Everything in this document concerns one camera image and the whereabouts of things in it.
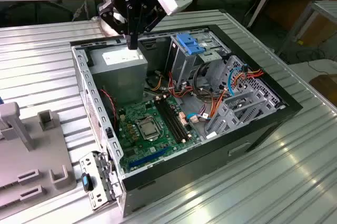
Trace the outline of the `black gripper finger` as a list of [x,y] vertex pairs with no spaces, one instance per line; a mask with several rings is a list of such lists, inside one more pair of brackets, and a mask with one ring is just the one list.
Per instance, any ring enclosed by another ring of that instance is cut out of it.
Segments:
[[112,0],[99,4],[98,14],[101,26],[107,35],[123,35],[126,39],[127,47],[132,50],[132,35],[129,34],[126,19],[115,9]]
[[132,35],[133,50],[136,50],[138,47],[138,38],[144,32],[150,32],[166,16],[166,12],[160,4],[156,4],[150,11],[148,9],[148,7],[145,8],[145,5],[143,5],[140,10],[136,28]]

